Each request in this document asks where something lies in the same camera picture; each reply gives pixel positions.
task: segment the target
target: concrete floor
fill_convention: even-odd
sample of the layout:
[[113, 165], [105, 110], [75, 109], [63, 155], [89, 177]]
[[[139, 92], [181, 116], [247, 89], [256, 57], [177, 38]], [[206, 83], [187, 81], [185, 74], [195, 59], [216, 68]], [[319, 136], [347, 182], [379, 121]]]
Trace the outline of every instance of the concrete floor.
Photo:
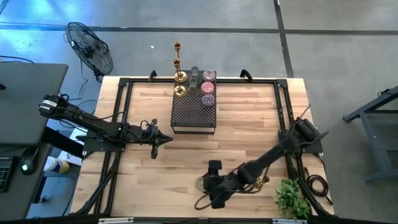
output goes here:
[[[280, 0], [279, 3], [286, 29], [398, 30], [398, 2], [394, 0]], [[0, 14], [0, 25], [59, 26], [70, 21], [103, 27], [278, 28], [273, 0], [9, 0]], [[111, 75], [149, 75], [151, 70], [159, 75], [172, 74], [171, 60], [175, 57], [172, 42], [181, 40], [186, 68], [191, 65], [212, 68], [224, 77], [236, 77], [242, 68], [254, 77], [287, 77], [279, 34], [96, 34], [111, 50], [114, 61]], [[363, 182], [365, 175], [376, 171], [376, 165], [362, 124], [358, 121], [345, 124], [341, 120], [343, 115], [376, 97], [377, 92], [397, 85], [398, 36], [287, 35], [287, 45], [294, 77], [305, 80], [314, 123], [319, 129], [330, 131], [323, 147], [335, 213], [345, 218], [398, 222], [398, 181]], [[83, 83], [80, 61], [64, 42], [61, 31], [0, 30], [0, 46], [1, 55], [68, 64], [62, 93], [74, 97]], [[97, 99], [100, 83], [86, 66], [83, 75], [90, 81], [81, 101]], [[392, 102], [391, 107], [395, 106], [397, 103]], [[87, 102], [82, 108], [92, 111], [95, 102]], [[49, 122], [49, 126], [64, 129], [57, 122]], [[55, 181], [48, 191], [60, 184]], [[52, 208], [63, 209], [66, 203], [65, 197], [60, 197], [59, 204]], [[37, 213], [29, 214], [56, 216], [59, 211], [59, 208], [37, 209]]]

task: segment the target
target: fan grill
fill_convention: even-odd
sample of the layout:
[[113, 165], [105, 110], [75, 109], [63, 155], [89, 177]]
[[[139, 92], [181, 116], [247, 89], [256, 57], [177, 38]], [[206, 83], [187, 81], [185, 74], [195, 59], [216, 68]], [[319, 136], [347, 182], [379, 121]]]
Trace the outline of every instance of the fan grill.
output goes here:
[[81, 61], [95, 73], [109, 75], [113, 61], [105, 43], [93, 31], [80, 22], [67, 25], [67, 39]]

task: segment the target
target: gold candlestick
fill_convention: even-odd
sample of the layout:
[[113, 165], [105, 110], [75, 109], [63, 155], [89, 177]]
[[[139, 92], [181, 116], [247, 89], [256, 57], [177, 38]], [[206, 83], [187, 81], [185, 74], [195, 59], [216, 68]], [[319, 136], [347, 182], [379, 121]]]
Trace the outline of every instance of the gold candlestick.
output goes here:
[[177, 58], [180, 59], [180, 49], [181, 49], [181, 42], [176, 41], [173, 43], [174, 49], [177, 52]]
[[175, 81], [178, 82], [178, 85], [180, 86], [181, 82], [187, 81], [188, 75], [184, 71], [181, 71], [181, 60], [180, 59], [178, 59], [178, 58], [174, 59], [173, 65], [176, 69], [174, 79], [175, 79]]
[[180, 59], [174, 59], [173, 65], [175, 67], [175, 75], [174, 79], [178, 82], [178, 86], [174, 88], [174, 95], [181, 97], [187, 94], [187, 89], [184, 86], [181, 86], [181, 82], [185, 82], [187, 80], [187, 74], [181, 71], [180, 68]]

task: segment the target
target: butcher block tabletop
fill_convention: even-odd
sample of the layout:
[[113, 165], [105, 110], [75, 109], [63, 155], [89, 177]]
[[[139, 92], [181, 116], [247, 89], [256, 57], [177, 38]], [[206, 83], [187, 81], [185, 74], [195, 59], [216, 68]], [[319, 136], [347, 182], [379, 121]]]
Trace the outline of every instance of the butcher block tabletop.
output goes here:
[[[105, 117], [113, 113], [120, 78], [126, 77], [104, 77], [95, 116]], [[294, 116], [300, 116], [308, 106], [304, 80], [288, 78], [287, 83]], [[264, 184], [259, 193], [234, 194], [221, 209], [194, 209], [195, 202], [203, 195], [196, 189], [195, 180], [207, 173], [209, 160], [222, 161], [220, 175], [223, 175], [243, 162], [256, 159], [278, 143], [280, 124], [273, 85], [218, 83], [214, 135], [173, 133], [170, 127], [173, 88], [173, 83], [133, 84], [128, 123], [139, 125], [143, 119], [150, 122], [156, 118], [159, 129], [174, 140], [159, 147], [157, 159], [150, 158], [151, 146], [127, 145], [121, 156], [111, 216], [281, 217], [274, 195], [281, 180], [288, 179], [284, 157], [270, 166], [267, 174], [270, 182]], [[123, 110], [126, 92], [124, 88], [120, 110]], [[282, 90], [280, 92], [285, 109], [284, 95]], [[287, 113], [284, 114], [289, 126]], [[310, 109], [304, 118], [312, 121]], [[81, 208], [98, 186], [103, 158], [103, 152], [94, 152], [83, 161], [71, 212]], [[303, 165], [310, 174], [326, 178], [323, 165], [316, 156], [304, 154]], [[322, 189], [317, 183], [314, 186]], [[108, 187], [104, 190], [101, 211], [106, 205], [107, 195]], [[333, 207], [325, 198], [317, 197], [317, 200], [326, 211], [333, 213]], [[209, 202], [205, 198], [198, 206]]]

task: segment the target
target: leaves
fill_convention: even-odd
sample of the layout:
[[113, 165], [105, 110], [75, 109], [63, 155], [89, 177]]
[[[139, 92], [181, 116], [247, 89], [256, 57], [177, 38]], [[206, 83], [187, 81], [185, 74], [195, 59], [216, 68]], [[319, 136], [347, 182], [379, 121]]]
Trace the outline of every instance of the leaves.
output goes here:
[[278, 210], [282, 212], [284, 218], [305, 217], [308, 219], [310, 206], [300, 192], [300, 187], [294, 180], [282, 180], [275, 190], [275, 204]]

